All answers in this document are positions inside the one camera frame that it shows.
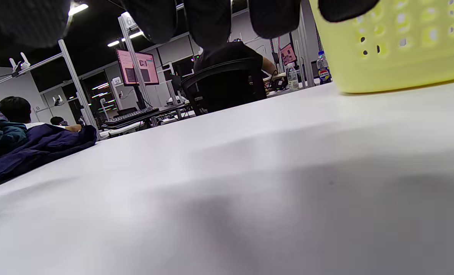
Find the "black office chair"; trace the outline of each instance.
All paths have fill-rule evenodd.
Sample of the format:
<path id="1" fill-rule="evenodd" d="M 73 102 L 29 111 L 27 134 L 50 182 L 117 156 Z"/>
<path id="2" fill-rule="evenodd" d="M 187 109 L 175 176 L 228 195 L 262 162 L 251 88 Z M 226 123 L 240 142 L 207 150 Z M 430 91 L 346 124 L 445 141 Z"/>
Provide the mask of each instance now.
<path id="1" fill-rule="evenodd" d="M 239 70 L 248 71 L 253 84 L 253 93 L 243 96 L 240 101 L 238 98 L 235 98 L 235 94 L 211 94 L 215 91 L 197 89 L 197 85 L 195 85 L 207 77 Z M 218 85 L 219 87 L 229 87 L 230 83 L 218 83 Z M 187 77 L 183 80 L 181 86 L 183 87 L 183 91 L 185 92 L 186 97 L 190 101 L 191 107 L 197 116 L 266 99 L 266 91 L 264 82 L 262 81 L 262 71 L 259 68 L 259 61 L 256 61 L 253 58 L 244 58 L 210 66 L 209 68 L 205 68 L 196 72 L 194 75 Z"/>

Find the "ceiling light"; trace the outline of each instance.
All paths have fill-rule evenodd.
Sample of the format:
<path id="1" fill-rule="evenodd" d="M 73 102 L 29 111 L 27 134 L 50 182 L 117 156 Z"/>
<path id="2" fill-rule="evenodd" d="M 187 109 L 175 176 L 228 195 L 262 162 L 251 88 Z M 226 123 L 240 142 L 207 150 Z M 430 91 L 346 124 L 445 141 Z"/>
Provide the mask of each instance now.
<path id="1" fill-rule="evenodd" d="M 115 41 L 115 42 L 111 42 L 110 44 L 108 44 L 108 47 L 113 47 L 115 45 L 118 45 L 118 41 Z"/>
<path id="2" fill-rule="evenodd" d="M 102 95 L 103 95 L 103 93 L 101 93 L 101 94 L 96 94 L 95 96 L 91 96 L 91 98 L 94 99 L 96 96 L 102 96 Z"/>
<path id="3" fill-rule="evenodd" d="M 103 83 L 103 84 L 101 84 L 101 85 L 98 85 L 98 86 L 94 87 L 93 89 L 99 89 L 99 87 L 105 86 L 106 84 L 108 84 L 108 82 L 107 82 L 107 83 Z"/>
<path id="4" fill-rule="evenodd" d="M 144 34 L 143 31 L 139 31 L 138 33 L 132 34 L 132 35 L 130 36 L 130 39 L 135 38 L 135 37 L 137 37 L 137 36 L 141 36 L 141 35 L 143 35 L 143 34 Z"/>
<path id="5" fill-rule="evenodd" d="M 130 35 L 129 37 L 130 37 L 130 39 L 132 39 L 132 38 L 135 38 L 135 37 L 137 37 L 137 36 L 141 36 L 141 35 L 143 35 L 143 34 L 144 34 L 143 31 L 139 31 L 139 32 L 137 32 L 137 33 L 134 33 L 134 34 Z M 119 43 L 118 41 L 111 42 L 110 44 L 108 44 L 108 47 L 113 47 L 113 46 L 115 46 L 115 45 L 118 45 L 118 43 Z"/>
<path id="6" fill-rule="evenodd" d="M 78 12 L 83 11 L 85 9 L 87 9 L 87 5 L 86 4 L 82 4 L 82 5 L 79 5 L 77 7 L 73 7 L 72 9 L 69 10 L 69 16 L 77 14 Z"/>

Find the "computer monitor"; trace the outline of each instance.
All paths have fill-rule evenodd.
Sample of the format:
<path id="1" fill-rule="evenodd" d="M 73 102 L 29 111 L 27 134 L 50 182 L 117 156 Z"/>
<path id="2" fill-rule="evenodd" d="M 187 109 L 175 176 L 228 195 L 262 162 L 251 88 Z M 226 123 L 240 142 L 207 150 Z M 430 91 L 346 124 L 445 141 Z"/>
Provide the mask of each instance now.
<path id="1" fill-rule="evenodd" d="M 293 51 L 293 46 L 291 45 L 291 43 L 281 49 L 281 59 L 283 60 L 283 64 L 285 66 L 291 62 L 296 61 L 295 51 Z"/>
<path id="2" fill-rule="evenodd" d="M 132 86 L 137 85 L 134 63 L 131 59 L 130 53 L 126 50 L 117 49 L 118 64 L 123 76 L 123 85 Z M 159 78 L 155 70 L 154 56 L 148 53 L 135 53 L 139 63 L 140 71 L 144 77 L 145 85 L 158 85 Z"/>

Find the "person's arm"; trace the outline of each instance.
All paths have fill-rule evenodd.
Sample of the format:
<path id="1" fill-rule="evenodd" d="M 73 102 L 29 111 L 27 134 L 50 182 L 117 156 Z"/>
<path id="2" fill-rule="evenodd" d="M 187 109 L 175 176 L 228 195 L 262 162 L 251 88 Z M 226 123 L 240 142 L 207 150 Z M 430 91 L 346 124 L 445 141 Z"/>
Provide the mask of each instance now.
<path id="1" fill-rule="evenodd" d="M 79 132 L 82 129 L 82 126 L 79 124 L 72 125 L 72 126 L 66 126 L 66 130 L 69 130 L 71 132 Z"/>
<path id="2" fill-rule="evenodd" d="M 272 75 L 277 69 L 269 59 L 262 57 L 262 70 Z"/>

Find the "keyboard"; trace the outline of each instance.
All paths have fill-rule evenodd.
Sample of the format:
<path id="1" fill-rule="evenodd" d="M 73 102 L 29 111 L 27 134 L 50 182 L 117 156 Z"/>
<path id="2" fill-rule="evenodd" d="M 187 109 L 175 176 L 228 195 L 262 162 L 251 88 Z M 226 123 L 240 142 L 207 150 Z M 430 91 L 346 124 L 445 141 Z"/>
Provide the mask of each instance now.
<path id="1" fill-rule="evenodd" d="M 128 113 L 126 115 L 121 115 L 119 117 L 115 117 L 111 120 L 106 120 L 105 124 L 114 126 L 114 125 L 118 125 L 118 124 L 122 124 L 122 123 L 125 123 L 128 121 L 134 120 L 141 116 L 148 115 L 149 113 L 155 113 L 157 111 L 159 111 L 159 108 L 144 108 L 144 109 L 132 112 L 132 113 Z"/>

